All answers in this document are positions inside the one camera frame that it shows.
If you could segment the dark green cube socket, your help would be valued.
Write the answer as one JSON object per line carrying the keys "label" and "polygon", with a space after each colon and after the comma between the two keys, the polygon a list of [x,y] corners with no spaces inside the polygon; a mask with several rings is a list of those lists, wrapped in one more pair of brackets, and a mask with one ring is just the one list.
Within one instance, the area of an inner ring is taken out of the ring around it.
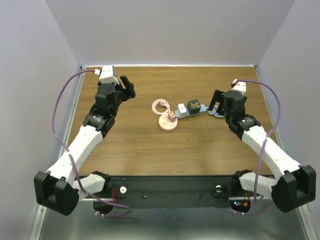
{"label": "dark green cube socket", "polygon": [[197,99],[190,100],[187,103],[187,109],[190,114],[198,113],[201,109],[201,104]]}

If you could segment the white cube adapter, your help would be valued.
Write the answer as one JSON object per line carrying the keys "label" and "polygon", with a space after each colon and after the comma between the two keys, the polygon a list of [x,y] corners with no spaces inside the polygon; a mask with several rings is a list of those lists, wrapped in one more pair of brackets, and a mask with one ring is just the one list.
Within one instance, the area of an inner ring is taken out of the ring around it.
{"label": "white cube adapter", "polygon": [[177,112],[181,117],[185,116],[187,113],[187,109],[184,103],[180,103],[177,105]]}

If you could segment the pink cube adapter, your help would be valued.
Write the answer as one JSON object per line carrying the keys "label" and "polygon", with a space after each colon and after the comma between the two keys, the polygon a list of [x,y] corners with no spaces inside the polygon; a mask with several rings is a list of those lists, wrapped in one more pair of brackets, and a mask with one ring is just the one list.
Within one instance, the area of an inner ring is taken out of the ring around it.
{"label": "pink cube adapter", "polygon": [[176,120],[176,115],[174,112],[169,112],[168,113],[168,119],[171,121],[171,122],[174,122]]}

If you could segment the pink round power strip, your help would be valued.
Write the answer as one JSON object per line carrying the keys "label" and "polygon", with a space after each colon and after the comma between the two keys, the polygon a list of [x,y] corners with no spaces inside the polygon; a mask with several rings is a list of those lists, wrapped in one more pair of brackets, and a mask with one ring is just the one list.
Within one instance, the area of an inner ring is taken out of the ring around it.
{"label": "pink round power strip", "polygon": [[169,115],[162,114],[158,119],[159,128],[164,132],[172,132],[178,126],[178,119],[175,117],[173,121],[170,120]]}

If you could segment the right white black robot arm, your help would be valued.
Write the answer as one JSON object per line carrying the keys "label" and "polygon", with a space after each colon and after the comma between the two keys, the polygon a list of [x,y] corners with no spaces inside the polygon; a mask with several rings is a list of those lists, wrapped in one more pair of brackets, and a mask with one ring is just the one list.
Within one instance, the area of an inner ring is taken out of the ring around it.
{"label": "right white black robot arm", "polygon": [[286,154],[267,136],[261,123],[246,113],[246,96],[239,91],[223,92],[216,89],[209,104],[212,111],[223,114],[228,128],[252,148],[271,170],[274,178],[258,175],[251,170],[237,171],[231,177],[230,189],[235,195],[256,192],[272,199],[275,206],[287,213],[316,198],[316,171],[310,165],[301,165]]}

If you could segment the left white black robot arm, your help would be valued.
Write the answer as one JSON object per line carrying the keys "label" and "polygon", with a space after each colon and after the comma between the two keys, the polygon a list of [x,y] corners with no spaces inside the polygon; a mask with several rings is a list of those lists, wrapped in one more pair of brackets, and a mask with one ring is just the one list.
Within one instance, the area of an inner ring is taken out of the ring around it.
{"label": "left white black robot arm", "polygon": [[78,172],[115,124],[120,104],[136,96],[134,84],[127,76],[120,76],[120,80],[99,80],[95,102],[73,142],[69,146],[62,143],[64,153],[56,163],[35,175],[35,197],[39,205],[68,216],[80,200],[90,196],[108,206],[103,212],[96,211],[101,217],[106,217],[115,207],[123,207],[116,203],[116,191],[108,174],[94,171],[80,178]]}

